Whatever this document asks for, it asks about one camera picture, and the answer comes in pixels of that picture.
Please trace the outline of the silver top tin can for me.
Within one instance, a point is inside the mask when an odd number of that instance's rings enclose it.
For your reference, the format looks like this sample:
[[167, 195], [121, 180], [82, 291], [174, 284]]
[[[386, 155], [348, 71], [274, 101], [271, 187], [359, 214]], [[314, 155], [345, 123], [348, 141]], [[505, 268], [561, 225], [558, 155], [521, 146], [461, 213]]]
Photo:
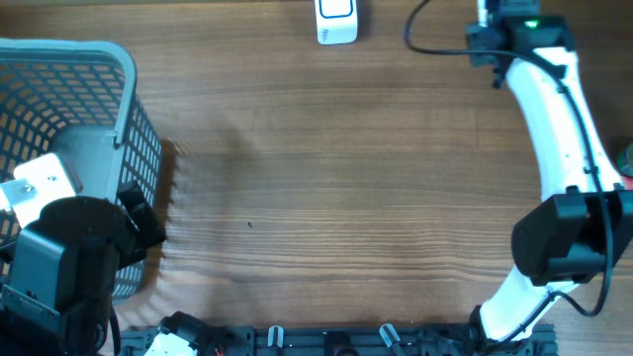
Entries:
[[623, 176], [633, 178], [633, 143], [627, 144], [619, 151], [616, 164]]

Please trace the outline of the red juice carton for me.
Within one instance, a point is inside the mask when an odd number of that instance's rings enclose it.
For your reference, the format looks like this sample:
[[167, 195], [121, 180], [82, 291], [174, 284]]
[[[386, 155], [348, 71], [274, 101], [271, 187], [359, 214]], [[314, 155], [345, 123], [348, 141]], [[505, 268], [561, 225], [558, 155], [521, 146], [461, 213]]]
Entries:
[[633, 189], [633, 179], [631, 177], [622, 177], [623, 184], [627, 190]]

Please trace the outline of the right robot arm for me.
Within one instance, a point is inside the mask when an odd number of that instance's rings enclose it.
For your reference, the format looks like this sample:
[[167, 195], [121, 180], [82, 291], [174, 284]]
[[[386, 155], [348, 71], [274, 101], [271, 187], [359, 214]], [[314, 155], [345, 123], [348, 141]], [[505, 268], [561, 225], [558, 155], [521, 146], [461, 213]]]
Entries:
[[609, 287], [632, 238], [632, 193], [596, 132], [563, 17], [537, 1], [481, 1], [466, 36], [472, 64], [492, 65], [518, 102], [540, 174], [541, 203], [512, 230], [514, 265], [474, 313], [483, 349], [503, 352], [578, 286], [600, 275]]

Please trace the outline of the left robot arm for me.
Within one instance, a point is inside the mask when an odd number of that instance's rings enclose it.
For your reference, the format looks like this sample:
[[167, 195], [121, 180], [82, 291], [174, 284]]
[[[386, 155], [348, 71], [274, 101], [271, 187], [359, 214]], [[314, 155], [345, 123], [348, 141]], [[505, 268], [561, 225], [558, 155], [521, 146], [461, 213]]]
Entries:
[[144, 260], [166, 232], [138, 183], [125, 184], [117, 198], [57, 199], [2, 245], [1, 259], [11, 265], [1, 281], [2, 354], [98, 355], [111, 340], [117, 355], [150, 355], [160, 339], [203, 354], [206, 340], [180, 316], [140, 345], [122, 335], [117, 274]]

